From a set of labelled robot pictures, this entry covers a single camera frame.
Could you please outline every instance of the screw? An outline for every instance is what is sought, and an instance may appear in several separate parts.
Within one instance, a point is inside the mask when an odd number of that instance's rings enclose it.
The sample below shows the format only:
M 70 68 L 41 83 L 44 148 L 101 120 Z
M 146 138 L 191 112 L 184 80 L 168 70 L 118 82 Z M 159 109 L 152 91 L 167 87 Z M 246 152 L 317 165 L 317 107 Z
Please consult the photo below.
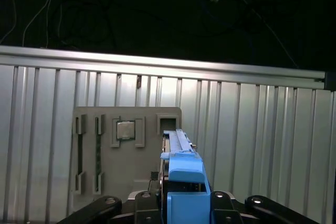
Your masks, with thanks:
M 262 202 L 262 199 L 259 198 L 252 198 L 252 201 L 256 204 L 260 204 Z
M 219 193 L 219 192 L 216 192 L 216 193 L 215 193 L 215 196 L 216 196 L 217 198 L 222 198 L 222 197 L 224 196 L 224 194 Z
M 150 193 L 143 193 L 142 198 L 149 198 L 151 196 Z
M 113 199 L 113 198 L 108 198 L 108 199 L 106 199 L 105 200 L 105 203 L 106 204 L 113 204 L 113 203 L 115 203 L 116 201 Z

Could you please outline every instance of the metal bar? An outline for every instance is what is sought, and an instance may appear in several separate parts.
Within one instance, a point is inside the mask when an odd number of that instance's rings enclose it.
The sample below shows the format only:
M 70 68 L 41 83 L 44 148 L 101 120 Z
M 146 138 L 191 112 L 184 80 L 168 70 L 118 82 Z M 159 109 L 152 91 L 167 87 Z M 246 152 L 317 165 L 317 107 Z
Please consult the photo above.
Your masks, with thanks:
M 160 76 L 168 77 L 167 79 L 172 77 L 296 88 L 324 88 L 324 83 L 322 82 L 324 72 L 197 61 L 178 61 L 180 64 L 177 64 L 175 62 L 176 60 L 170 59 L 154 60 L 154 62 L 160 60 L 161 64 L 158 62 L 146 63 L 148 61 L 146 57 L 139 57 L 140 60 L 144 58 L 144 62 L 141 62 L 139 59 L 135 60 L 135 57 L 133 56 L 100 55 L 52 50 L 50 50 L 50 52 L 43 51 L 44 54 L 42 54 L 39 50 L 40 49 L 27 49 L 26 51 L 30 53 L 25 51 L 25 54 L 14 54 L 13 51 L 11 54 L 2 54 L 2 48 L 0 47 L 0 64 Z
M 297 78 L 323 79 L 324 72 L 284 69 L 274 67 L 235 65 L 226 63 L 212 63 L 187 60 L 173 60 L 163 58 L 150 58 L 124 55 L 96 54 L 88 52 L 60 51 L 37 48 L 8 47 L 0 46 L 0 55 L 5 56 L 26 56 L 44 59 L 65 59 L 80 61 L 101 61 L 108 63 L 136 64 L 145 66 L 165 66 L 188 69 L 203 69 L 215 71 L 239 72 L 245 74 L 266 74 L 270 76 L 287 76 Z

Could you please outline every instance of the metal panel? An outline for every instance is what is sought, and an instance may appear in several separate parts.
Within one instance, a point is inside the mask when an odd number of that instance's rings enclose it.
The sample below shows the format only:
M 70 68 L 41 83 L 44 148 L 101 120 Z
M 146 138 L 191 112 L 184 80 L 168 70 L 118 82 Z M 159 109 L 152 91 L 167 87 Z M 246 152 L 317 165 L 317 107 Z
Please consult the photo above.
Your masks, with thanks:
M 233 191 L 240 85 L 222 82 L 214 188 Z
M 31 120 L 33 114 L 33 96 L 35 84 L 34 68 L 18 68 L 15 111 L 13 121 L 13 148 L 11 176 L 8 193 L 8 221 L 23 221 L 28 202 L 28 164 L 30 150 Z
M 187 116 L 182 117 L 182 129 L 187 133 L 190 140 L 194 139 L 197 80 L 181 80 L 181 105 L 179 106 Z
M 256 126 L 259 88 L 242 84 L 239 97 L 239 114 L 233 194 L 242 201 L 251 194 L 253 182 Z
M 11 120 L 11 107 L 12 107 L 12 92 L 13 85 L 16 82 L 14 76 L 14 67 L 0 66 L 0 219 L 2 214 L 6 210 L 5 191 L 6 178 L 8 177 L 9 170 L 7 170 L 7 161 L 10 157 L 10 144 L 9 144 L 9 125 Z
M 161 99 L 159 99 L 158 106 L 160 107 L 174 107 L 177 103 L 177 79 L 176 78 L 162 78 L 161 83 Z
M 328 175 L 323 180 L 326 182 L 327 187 L 324 189 L 324 204 L 322 219 L 325 223 L 332 223 L 332 214 L 334 209 L 334 189 L 335 189 L 335 172 L 336 172 L 336 92 L 332 94 L 332 105 L 331 105 L 331 138 L 329 143 L 329 166 L 328 166 Z
M 215 176 L 216 146 L 218 136 L 219 103 L 221 101 L 221 85 L 212 81 L 209 84 L 207 100 L 207 121 L 205 129 L 204 166 L 209 183 L 213 185 Z
M 35 75 L 32 132 L 30 136 L 28 220 L 44 221 L 55 91 L 54 69 L 38 69 Z
M 51 157 L 48 178 L 47 221 L 67 215 L 64 199 L 68 197 L 71 153 L 71 122 L 74 107 L 76 72 L 60 70 L 56 75 Z
M 137 92 L 137 76 L 123 74 L 121 76 L 121 87 L 119 93 L 118 106 L 135 106 L 135 96 Z
M 334 93 L 315 90 L 323 72 L 11 47 L 0 55 L 5 221 L 67 214 L 74 106 L 179 106 L 214 189 L 332 223 L 336 106 Z
M 98 87 L 98 106 L 115 106 L 117 96 L 117 76 L 113 73 L 101 73 Z
M 293 88 L 286 88 L 285 90 L 285 106 L 283 117 L 283 128 L 280 151 L 280 165 L 279 171 L 275 170 L 273 173 L 279 174 L 279 184 L 277 190 L 277 201 L 280 204 L 288 206 L 290 173 L 293 157 L 293 136 L 294 136 L 294 120 L 297 95 Z
M 330 114 L 331 96 L 329 91 L 317 90 L 313 112 L 312 146 L 310 163 L 308 164 L 309 177 L 306 179 L 304 214 L 309 218 L 322 222 L 324 194 L 316 188 L 325 188 L 328 175 L 329 148 L 330 148 Z
M 276 121 L 275 121 L 275 136 L 274 136 L 274 152 L 273 152 L 273 167 L 271 178 L 270 199 L 278 201 L 278 188 L 280 181 L 280 163 L 281 163 L 281 146 L 282 133 L 284 130 L 284 115 L 285 115 L 285 91 L 284 87 L 278 87 L 277 104 L 276 104 Z
M 295 114 L 293 154 L 290 175 L 290 195 L 288 206 L 303 214 L 305 203 L 305 185 L 307 167 L 310 162 L 312 109 L 315 102 L 315 91 L 297 90 L 297 105 Z

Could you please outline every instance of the corrugated metal wall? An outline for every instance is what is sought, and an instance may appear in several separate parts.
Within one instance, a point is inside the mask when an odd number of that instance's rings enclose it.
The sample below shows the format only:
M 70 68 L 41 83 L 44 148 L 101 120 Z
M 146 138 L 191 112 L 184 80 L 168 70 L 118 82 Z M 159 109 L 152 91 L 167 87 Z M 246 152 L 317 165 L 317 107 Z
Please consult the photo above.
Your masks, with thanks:
M 137 87 L 138 78 L 0 66 L 0 219 L 66 216 L 75 106 L 179 106 L 216 190 L 332 223 L 335 93 L 157 76 Z

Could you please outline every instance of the dark background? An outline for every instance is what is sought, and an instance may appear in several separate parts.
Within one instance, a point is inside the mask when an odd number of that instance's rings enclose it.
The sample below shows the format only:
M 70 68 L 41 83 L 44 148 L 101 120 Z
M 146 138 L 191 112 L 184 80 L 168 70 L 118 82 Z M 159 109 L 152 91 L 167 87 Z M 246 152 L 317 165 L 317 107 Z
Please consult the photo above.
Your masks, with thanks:
M 22 46 L 24 29 L 46 1 L 15 0 L 17 24 L 3 45 Z M 48 31 L 50 49 L 295 68 L 253 8 L 300 69 L 335 69 L 336 0 L 247 2 L 51 0 L 48 17 L 46 7 L 27 29 L 24 45 L 45 48 Z M 0 39 L 13 21 L 12 0 L 0 0 Z

